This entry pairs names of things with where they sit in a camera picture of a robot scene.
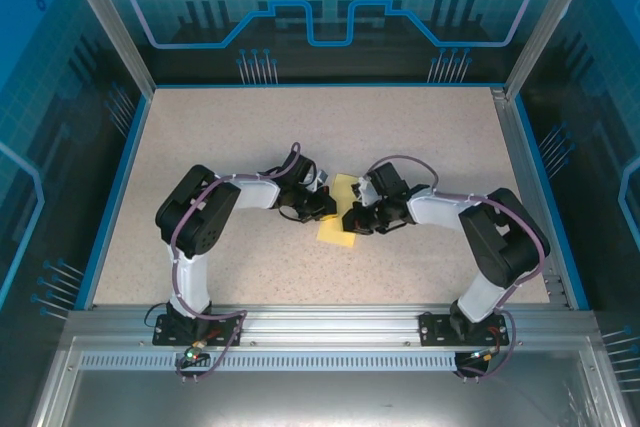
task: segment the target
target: speckled tabletop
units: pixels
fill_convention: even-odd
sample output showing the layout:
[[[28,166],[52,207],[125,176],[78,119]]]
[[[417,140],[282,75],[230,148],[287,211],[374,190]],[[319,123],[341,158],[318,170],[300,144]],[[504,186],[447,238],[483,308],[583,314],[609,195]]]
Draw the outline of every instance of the speckled tabletop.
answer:
[[[517,192],[488,88],[314,87],[161,89],[155,94],[95,295],[96,304],[169,297],[167,250],[154,217],[189,168],[218,172],[280,165],[292,142],[330,174],[361,175],[403,153],[431,163],[439,190]],[[419,166],[396,165],[409,185]],[[450,303],[477,272],[462,233],[410,226],[358,237],[351,249],[318,242],[318,223],[275,211],[230,217],[209,253],[209,291],[221,304]],[[514,302],[547,302],[541,278]]]

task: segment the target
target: beige work surface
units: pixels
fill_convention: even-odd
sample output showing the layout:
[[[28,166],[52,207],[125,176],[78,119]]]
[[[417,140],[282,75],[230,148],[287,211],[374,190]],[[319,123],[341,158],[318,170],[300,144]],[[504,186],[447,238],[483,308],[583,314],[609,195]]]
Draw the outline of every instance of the beige work surface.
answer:
[[[284,161],[294,141],[330,175],[361,175],[375,160],[402,153],[431,163],[441,191],[517,192],[488,88],[161,89],[94,302],[168,299],[170,263],[154,217],[192,165],[221,173],[266,170]],[[400,161],[396,168],[409,185],[431,182],[420,166]],[[213,302],[450,303],[478,272],[459,232],[407,226],[359,236],[350,249],[318,242],[318,226],[287,221],[276,211],[235,211],[209,252]],[[542,279],[512,300],[547,302]]]

